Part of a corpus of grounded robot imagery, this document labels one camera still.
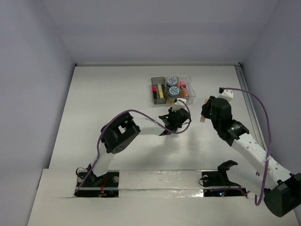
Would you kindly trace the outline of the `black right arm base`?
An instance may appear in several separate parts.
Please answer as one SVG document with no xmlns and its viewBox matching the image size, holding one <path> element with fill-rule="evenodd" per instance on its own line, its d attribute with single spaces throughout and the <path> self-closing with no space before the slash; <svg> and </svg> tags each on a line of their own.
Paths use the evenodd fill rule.
<svg viewBox="0 0 301 226">
<path fill-rule="evenodd" d="M 248 192 L 241 185 L 231 182 L 227 171 L 238 163 L 228 160 L 220 164 L 216 170 L 202 171 L 198 183 L 201 185 L 204 197 L 247 197 Z"/>
</svg>

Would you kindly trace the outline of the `orange pastel highlighter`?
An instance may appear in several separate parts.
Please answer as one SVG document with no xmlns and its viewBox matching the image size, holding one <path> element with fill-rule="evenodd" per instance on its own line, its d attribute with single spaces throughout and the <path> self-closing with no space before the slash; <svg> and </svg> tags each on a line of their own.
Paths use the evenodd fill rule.
<svg viewBox="0 0 301 226">
<path fill-rule="evenodd" d="M 200 122 L 204 123 L 205 122 L 205 118 L 200 117 Z"/>
</svg>

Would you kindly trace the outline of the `amber plastic bin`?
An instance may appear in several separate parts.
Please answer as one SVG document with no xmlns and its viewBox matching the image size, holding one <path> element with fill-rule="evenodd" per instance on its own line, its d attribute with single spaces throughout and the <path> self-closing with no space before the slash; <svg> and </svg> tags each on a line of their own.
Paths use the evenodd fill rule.
<svg viewBox="0 0 301 226">
<path fill-rule="evenodd" d="M 165 91 L 164 91 L 164 93 L 165 93 L 165 96 L 166 96 L 166 103 L 169 104 L 169 105 L 171 105 L 171 104 L 174 103 L 174 101 L 175 101 L 177 98 L 180 97 L 180 95 L 179 95 L 177 98 L 171 98 L 171 97 L 169 97 L 169 95 L 168 95 L 168 89 L 169 89 L 170 87 L 168 87 L 168 86 L 166 85 L 166 79 L 167 79 L 167 77 L 165 77 Z"/>
</svg>

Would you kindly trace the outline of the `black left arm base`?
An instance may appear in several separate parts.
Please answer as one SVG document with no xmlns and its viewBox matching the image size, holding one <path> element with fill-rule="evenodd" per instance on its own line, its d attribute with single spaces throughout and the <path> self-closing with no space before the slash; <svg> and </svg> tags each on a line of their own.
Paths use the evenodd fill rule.
<svg viewBox="0 0 301 226">
<path fill-rule="evenodd" d="M 87 168 L 77 168 L 77 184 L 74 195 L 84 198 L 115 198 L 119 196 L 119 171 L 108 171 L 105 175 L 96 177 L 93 172 L 89 174 L 81 187 L 91 165 Z"/>
</svg>

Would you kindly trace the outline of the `blue white slime jar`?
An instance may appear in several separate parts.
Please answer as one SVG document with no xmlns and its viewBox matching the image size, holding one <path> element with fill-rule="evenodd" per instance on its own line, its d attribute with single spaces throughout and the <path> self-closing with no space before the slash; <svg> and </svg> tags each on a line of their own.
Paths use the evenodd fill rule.
<svg viewBox="0 0 301 226">
<path fill-rule="evenodd" d="M 179 79 L 177 76 L 170 76 L 166 79 L 166 85 L 168 87 L 175 87 L 178 85 Z"/>
<path fill-rule="evenodd" d="M 177 86 L 173 86 L 168 89 L 168 95 L 171 98 L 177 98 L 179 94 L 180 94 L 180 90 Z"/>
</svg>

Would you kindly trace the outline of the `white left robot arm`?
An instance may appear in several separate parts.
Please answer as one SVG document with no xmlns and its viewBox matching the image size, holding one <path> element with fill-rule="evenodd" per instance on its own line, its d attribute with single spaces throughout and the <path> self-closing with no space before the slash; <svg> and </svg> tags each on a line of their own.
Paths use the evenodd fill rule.
<svg viewBox="0 0 301 226">
<path fill-rule="evenodd" d="M 99 186 L 104 181 L 109 165 L 115 154 L 124 151 L 138 135 L 167 136 L 183 133 L 179 129 L 185 122 L 191 122 L 189 110 L 183 107 L 170 108 L 168 114 L 155 119 L 137 111 L 132 112 L 142 115 L 135 118 L 129 111 L 117 115 L 101 129 L 97 141 L 97 156 L 88 167 L 88 181 Z"/>
</svg>

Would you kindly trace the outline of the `clear plastic bin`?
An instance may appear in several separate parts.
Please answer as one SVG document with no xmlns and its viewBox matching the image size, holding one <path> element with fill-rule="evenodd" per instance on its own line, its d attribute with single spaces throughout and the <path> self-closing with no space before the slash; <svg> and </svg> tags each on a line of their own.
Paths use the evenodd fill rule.
<svg viewBox="0 0 301 226">
<path fill-rule="evenodd" d="M 196 93 L 193 89 L 193 85 L 192 85 L 192 79 L 190 76 L 182 76 L 182 77 L 178 77 L 179 78 L 179 82 L 180 81 L 185 81 L 186 85 L 187 85 L 187 90 L 189 92 L 189 97 L 183 97 L 182 95 L 182 91 L 181 88 L 179 86 L 179 82 L 178 82 L 178 88 L 180 89 L 180 98 L 186 99 L 186 104 L 191 105 L 196 97 Z"/>
</svg>

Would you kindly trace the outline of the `yellow pastel highlighter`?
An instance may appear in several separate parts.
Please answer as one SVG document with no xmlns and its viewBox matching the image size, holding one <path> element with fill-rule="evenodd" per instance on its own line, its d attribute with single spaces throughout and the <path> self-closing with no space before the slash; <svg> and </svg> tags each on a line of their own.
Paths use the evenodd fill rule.
<svg viewBox="0 0 301 226">
<path fill-rule="evenodd" d="M 157 87 L 158 87 L 159 98 L 164 99 L 164 86 L 163 86 L 163 84 L 158 83 Z"/>
</svg>

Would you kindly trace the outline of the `black pink highlighter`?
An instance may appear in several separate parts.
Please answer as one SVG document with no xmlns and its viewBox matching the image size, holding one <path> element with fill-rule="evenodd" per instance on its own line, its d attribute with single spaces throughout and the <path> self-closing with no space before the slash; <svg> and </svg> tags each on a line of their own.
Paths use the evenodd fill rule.
<svg viewBox="0 0 301 226">
<path fill-rule="evenodd" d="M 152 87 L 152 94 L 153 94 L 153 99 L 157 99 L 157 88 L 155 86 Z"/>
</svg>

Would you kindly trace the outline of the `smoke grey plastic bin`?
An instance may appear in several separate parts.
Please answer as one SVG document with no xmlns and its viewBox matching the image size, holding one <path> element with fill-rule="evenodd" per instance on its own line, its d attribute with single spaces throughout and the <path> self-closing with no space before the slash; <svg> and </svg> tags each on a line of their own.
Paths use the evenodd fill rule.
<svg viewBox="0 0 301 226">
<path fill-rule="evenodd" d="M 151 78 L 152 97 L 155 105 L 165 104 L 165 78 L 153 77 Z"/>
</svg>

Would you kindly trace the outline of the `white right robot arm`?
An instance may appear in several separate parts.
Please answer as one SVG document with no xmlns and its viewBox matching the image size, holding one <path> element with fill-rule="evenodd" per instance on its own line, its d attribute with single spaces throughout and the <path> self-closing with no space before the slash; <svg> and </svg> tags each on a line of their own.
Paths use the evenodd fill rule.
<svg viewBox="0 0 301 226">
<path fill-rule="evenodd" d="M 236 179 L 256 195 L 257 201 L 263 200 L 273 215 L 283 217 L 301 204 L 301 175 L 281 166 L 242 123 L 233 119 L 229 100 L 228 97 L 210 96 L 202 106 L 202 118 L 211 121 L 217 135 L 240 153 L 256 174 L 225 168 L 216 173 L 217 181 L 226 185 Z"/>
</svg>

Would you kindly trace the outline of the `pink capped pin bottle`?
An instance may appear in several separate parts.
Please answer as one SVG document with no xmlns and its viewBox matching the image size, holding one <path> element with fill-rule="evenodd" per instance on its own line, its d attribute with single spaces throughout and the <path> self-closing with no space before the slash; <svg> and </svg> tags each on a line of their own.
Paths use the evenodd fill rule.
<svg viewBox="0 0 301 226">
<path fill-rule="evenodd" d="M 185 81 L 180 81 L 179 86 L 181 88 L 183 97 L 189 97 L 190 95 L 189 95 L 189 92 L 187 90 L 186 82 Z"/>
</svg>

